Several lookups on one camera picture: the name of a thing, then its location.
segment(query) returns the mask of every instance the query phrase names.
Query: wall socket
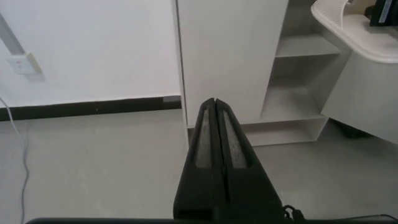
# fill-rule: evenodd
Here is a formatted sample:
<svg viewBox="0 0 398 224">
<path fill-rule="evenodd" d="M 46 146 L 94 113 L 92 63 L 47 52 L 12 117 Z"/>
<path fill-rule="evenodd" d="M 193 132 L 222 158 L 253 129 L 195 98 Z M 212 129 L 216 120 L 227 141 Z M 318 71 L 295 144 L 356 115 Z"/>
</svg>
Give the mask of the wall socket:
<svg viewBox="0 0 398 224">
<path fill-rule="evenodd" d="M 11 55 L 8 57 L 7 61 L 17 74 L 38 75 L 42 73 L 39 64 L 31 53 L 24 55 Z"/>
</svg>

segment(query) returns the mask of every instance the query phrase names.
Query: black plastic device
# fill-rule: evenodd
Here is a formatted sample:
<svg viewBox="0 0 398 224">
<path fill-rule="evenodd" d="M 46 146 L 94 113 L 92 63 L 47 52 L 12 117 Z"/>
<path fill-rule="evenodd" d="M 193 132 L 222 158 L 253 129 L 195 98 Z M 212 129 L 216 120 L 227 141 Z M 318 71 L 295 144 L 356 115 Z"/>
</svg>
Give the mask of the black plastic device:
<svg viewBox="0 0 398 224">
<path fill-rule="evenodd" d="M 174 219 L 275 220 L 282 202 L 231 108 L 200 107 L 174 201 Z"/>
<path fill-rule="evenodd" d="M 377 0 L 365 10 L 370 26 L 398 26 L 398 0 Z"/>
</svg>

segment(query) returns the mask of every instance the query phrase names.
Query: white rack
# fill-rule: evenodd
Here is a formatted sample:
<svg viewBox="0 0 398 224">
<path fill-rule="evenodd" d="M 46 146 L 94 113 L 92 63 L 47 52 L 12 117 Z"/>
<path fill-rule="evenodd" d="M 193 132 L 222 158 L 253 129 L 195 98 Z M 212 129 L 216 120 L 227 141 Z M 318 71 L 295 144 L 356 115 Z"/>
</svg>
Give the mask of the white rack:
<svg viewBox="0 0 398 224">
<path fill-rule="evenodd" d="M 296 80 L 282 78 L 270 82 L 260 119 L 244 124 L 319 118 L 323 116 L 307 89 Z"/>
<path fill-rule="evenodd" d="M 294 35 L 279 40 L 277 58 L 339 54 L 341 50 L 318 34 Z"/>
<path fill-rule="evenodd" d="M 345 59 L 314 29 L 314 2 L 178 2 L 189 130 L 213 97 L 230 105 L 253 146 L 318 139 L 329 78 Z"/>
</svg>

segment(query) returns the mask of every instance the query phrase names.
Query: gray floor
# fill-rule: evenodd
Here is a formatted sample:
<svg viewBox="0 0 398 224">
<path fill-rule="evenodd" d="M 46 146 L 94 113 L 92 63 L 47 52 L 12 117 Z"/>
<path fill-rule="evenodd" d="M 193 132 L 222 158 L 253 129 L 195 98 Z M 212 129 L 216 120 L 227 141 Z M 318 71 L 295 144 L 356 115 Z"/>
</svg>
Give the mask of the gray floor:
<svg viewBox="0 0 398 224">
<path fill-rule="evenodd" d="M 186 150 L 180 110 L 18 121 L 29 138 L 26 221 L 37 217 L 172 218 Z M 0 123 L 0 223 L 17 223 L 21 144 Z M 307 218 L 398 216 L 398 147 L 350 140 L 256 148 L 285 204 Z"/>
</svg>

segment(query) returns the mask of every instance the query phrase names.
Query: white furniture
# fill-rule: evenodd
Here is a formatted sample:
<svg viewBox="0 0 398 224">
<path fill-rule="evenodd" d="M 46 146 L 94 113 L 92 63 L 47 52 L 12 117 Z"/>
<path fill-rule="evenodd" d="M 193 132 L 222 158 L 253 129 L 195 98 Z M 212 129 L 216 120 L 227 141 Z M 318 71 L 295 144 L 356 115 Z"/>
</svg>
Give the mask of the white furniture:
<svg viewBox="0 0 398 224">
<path fill-rule="evenodd" d="M 317 140 L 329 73 L 346 60 L 314 29 L 313 2 L 178 1 L 188 129 L 213 97 L 231 106 L 253 146 Z"/>
<path fill-rule="evenodd" d="M 322 113 L 398 144 L 398 31 L 345 13 L 348 0 L 318 0 L 313 15 L 353 49 Z"/>
</svg>

